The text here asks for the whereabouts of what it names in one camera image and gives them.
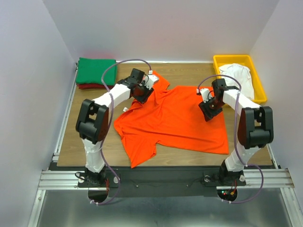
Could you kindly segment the orange t shirt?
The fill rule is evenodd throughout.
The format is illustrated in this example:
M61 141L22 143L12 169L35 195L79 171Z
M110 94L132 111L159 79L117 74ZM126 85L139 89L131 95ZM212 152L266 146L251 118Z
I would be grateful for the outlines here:
M204 153L229 154L224 115L205 121L199 108L202 98L193 86L177 86L159 73L154 91L141 104L132 102L128 111L114 122L131 167L156 156L156 144Z

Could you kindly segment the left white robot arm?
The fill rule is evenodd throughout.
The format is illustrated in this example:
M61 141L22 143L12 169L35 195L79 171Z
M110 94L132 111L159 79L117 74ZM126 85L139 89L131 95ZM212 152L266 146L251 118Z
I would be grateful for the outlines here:
M76 131L84 145L86 164L85 174L77 177L94 186L105 182L106 162L102 157L102 147L113 119L114 108L133 97L143 104L154 91L159 81L152 70L145 74L132 69L129 77L118 81L112 89L93 100L85 99L80 107Z

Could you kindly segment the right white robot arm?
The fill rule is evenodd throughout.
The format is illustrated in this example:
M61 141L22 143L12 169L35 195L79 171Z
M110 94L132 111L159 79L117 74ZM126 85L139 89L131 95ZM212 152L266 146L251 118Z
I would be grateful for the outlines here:
M222 162L218 181L221 185L244 182L244 167L252 156L271 143L274 138L273 110L269 106L260 106L248 99L242 93L240 82L228 86L227 76L212 82L212 91L207 88L196 88L196 94L201 96L198 105L204 114L205 121L210 121L223 110L224 105L234 111L234 151Z

